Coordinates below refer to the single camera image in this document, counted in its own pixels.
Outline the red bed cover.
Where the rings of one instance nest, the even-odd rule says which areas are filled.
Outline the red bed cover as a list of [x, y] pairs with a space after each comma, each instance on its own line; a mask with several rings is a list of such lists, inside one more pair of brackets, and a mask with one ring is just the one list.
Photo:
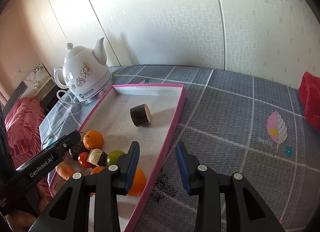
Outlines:
[[39, 127], [44, 118], [40, 100], [35, 98], [18, 99], [8, 112], [5, 127], [15, 168], [41, 151]]

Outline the large textured orange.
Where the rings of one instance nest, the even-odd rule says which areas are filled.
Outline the large textured orange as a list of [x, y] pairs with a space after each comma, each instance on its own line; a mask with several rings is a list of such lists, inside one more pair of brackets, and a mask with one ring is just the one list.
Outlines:
[[102, 167], [102, 166], [97, 166], [97, 167], [95, 167], [95, 168], [91, 171], [91, 175], [93, 175], [93, 174], [98, 174], [98, 173], [101, 172], [102, 170], [104, 170], [104, 167]]

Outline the red towel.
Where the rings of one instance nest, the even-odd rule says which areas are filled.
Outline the red towel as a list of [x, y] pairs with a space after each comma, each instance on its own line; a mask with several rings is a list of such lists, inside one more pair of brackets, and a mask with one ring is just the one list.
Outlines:
[[298, 89], [306, 121], [320, 131], [320, 78], [305, 72]]

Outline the orange carrot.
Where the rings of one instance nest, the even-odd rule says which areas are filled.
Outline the orange carrot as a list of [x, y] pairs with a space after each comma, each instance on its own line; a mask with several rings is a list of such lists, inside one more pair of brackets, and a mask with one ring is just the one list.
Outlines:
[[75, 170], [66, 164], [64, 161], [60, 162], [56, 167], [55, 170], [57, 174], [62, 177], [64, 180], [70, 179], [73, 174], [75, 173]]

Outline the smooth orange mandarin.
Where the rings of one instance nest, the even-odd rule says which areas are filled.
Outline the smooth orange mandarin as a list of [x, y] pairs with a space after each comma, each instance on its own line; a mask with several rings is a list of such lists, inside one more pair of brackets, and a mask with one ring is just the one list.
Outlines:
[[147, 178], [141, 168], [136, 169], [135, 177], [131, 189], [127, 193], [129, 196], [140, 196], [146, 186]]

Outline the red tomato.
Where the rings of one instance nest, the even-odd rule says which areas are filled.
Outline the red tomato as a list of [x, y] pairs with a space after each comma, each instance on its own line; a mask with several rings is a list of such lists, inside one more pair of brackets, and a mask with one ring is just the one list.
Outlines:
[[78, 156], [78, 163], [80, 164], [80, 166], [82, 166], [83, 168], [89, 169], [89, 168], [94, 168], [94, 165], [89, 163], [87, 161], [88, 158], [88, 152], [83, 152]]

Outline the green tomato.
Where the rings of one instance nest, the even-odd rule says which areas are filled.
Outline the green tomato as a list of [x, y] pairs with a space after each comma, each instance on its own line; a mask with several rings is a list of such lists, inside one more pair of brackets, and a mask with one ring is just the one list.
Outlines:
[[123, 152], [122, 150], [114, 150], [111, 151], [108, 155], [107, 155], [107, 166], [111, 166], [111, 165], [116, 165], [117, 161], [119, 159], [119, 157], [121, 155], [125, 155], [125, 152]]

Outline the dark eggplant chunk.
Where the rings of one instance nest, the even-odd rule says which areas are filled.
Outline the dark eggplant chunk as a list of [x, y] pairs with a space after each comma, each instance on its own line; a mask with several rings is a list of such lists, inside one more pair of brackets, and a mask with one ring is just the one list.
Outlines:
[[107, 166], [108, 154], [101, 149], [91, 149], [88, 153], [87, 162], [93, 164], [94, 166]]
[[130, 109], [130, 116], [136, 127], [151, 123], [151, 112], [146, 104], [141, 104]]

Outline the white bedside shelf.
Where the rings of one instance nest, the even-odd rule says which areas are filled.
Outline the white bedside shelf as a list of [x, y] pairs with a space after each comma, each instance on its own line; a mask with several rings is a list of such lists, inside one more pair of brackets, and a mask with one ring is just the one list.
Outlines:
[[38, 64], [26, 77], [20, 69], [18, 69], [18, 74], [23, 77], [23, 80], [4, 106], [3, 113], [8, 113], [15, 102], [23, 97], [43, 101], [55, 86], [53, 77], [42, 63]]

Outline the grey patterned tablecloth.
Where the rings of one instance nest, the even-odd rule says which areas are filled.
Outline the grey patterned tablecloth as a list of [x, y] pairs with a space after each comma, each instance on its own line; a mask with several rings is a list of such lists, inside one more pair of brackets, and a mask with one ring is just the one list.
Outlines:
[[[184, 190], [176, 144], [218, 174], [241, 173], [286, 231], [319, 231], [319, 132], [294, 88], [236, 72], [165, 65], [113, 71], [113, 86], [181, 84], [185, 102], [163, 166], [133, 231], [194, 231], [198, 197]], [[101, 98], [57, 103], [44, 146], [78, 130]]]

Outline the white floral ceramic kettle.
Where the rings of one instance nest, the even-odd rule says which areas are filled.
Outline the white floral ceramic kettle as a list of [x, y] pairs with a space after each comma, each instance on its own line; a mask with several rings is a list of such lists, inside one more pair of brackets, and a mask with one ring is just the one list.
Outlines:
[[80, 101], [87, 101], [108, 89], [112, 73], [107, 65], [104, 38], [97, 40], [94, 49], [67, 43], [63, 66], [54, 68], [54, 80], [61, 89], [69, 89]]

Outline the pink-rimmed white tray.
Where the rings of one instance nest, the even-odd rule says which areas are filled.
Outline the pink-rimmed white tray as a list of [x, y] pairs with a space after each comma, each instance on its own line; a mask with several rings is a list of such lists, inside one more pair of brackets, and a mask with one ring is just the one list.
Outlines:
[[[133, 231], [163, 166], [185, 102], [181, 84], [126, 84], [110, 87], [78, 128], [99, 131], [103, 150], [127, 152], [133, 141], [140, 145], [138, 167], [147, 177], [140, 196], [118, 196], [121, 231]], [[146, 104], [151, 123], [136, 127], [130, 117], [132, 107]]]

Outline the orange with long stem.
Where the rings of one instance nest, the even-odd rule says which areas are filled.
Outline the orange with long stem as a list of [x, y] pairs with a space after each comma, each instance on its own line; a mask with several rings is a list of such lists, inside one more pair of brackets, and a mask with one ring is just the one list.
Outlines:
[[104, 145], [104, 138], [101, 133], [96, 130], [89, 130], [84, 133], [79, 131], [82, 136], [81, 142], [87, 150], [102, 149]]

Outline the dark eggplant chunk front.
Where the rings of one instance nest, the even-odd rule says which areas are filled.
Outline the dark eggplant chunk front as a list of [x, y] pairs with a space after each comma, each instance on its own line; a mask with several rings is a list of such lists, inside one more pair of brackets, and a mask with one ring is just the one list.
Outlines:
[[108, 154], [101, 149], [91, 149], [88, 153], [87, 162], [93, 164], [94, 166], [107, 166]]

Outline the dark wrinkled passion fruit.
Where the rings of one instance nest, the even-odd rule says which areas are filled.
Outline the dark wrinkled passion fruit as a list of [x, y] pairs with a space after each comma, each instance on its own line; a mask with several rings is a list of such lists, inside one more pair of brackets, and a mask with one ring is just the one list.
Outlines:
[[78, 144], [72, 146], [69, 149], [70, 157], [74, 161], [78, 161], [78, 157], [81, 153], [88, 153], [88, 152], [89, 150], [84, 146], [84, 143], [82, 141], [80, 141]]

